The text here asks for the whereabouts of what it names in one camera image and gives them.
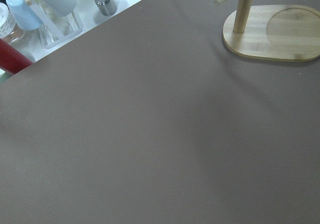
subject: oval wooden base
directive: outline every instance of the oval wooden base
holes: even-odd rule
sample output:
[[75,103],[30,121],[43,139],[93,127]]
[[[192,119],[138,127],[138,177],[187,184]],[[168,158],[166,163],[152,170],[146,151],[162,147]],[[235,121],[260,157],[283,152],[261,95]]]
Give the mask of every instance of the oval wooden base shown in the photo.
[[223,39],[239,56],[306,62],[320,56],[320,12],[303,5],[256,5],[244,33],[234,33],[233,12],[223,26]]

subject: brown table surface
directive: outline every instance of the brown table surface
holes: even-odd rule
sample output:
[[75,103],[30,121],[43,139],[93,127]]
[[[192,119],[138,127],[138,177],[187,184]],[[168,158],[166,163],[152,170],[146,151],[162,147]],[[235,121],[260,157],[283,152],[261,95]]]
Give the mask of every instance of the brown table surface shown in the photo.
[[320,60],[229,52],[236,5],[143,0],[2,83],[0,223],[319,224]]

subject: silver lid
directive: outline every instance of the silver lid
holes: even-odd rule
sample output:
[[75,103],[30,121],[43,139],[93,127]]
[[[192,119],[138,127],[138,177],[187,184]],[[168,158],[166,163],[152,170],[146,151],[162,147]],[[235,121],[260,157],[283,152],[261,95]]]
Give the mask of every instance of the silver lid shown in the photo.
[[111,16],[116,13],[118,5],[116,0],[94,0],[102,15]]

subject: blue cup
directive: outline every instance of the blue cup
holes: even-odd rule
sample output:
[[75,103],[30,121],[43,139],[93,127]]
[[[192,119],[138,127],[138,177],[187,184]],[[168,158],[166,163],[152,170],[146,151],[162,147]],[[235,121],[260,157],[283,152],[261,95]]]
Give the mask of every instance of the blue cup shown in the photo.
[[6,3],[22,30],[32,31],[42,25],[42,20],[25,3],[25,0],[6,0]]

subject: wooden mug tree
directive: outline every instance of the wooden mug tree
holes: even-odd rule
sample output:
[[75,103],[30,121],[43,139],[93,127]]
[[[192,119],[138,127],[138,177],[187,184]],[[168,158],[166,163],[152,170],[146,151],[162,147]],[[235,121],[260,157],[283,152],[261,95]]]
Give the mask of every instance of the wooden mug tree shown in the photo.
[[[217,5],[227,0],[215,0]],[[320,56],[320,12],[303,5],[256,5],[239,0],[223,40],[246,58],[305,62]]]

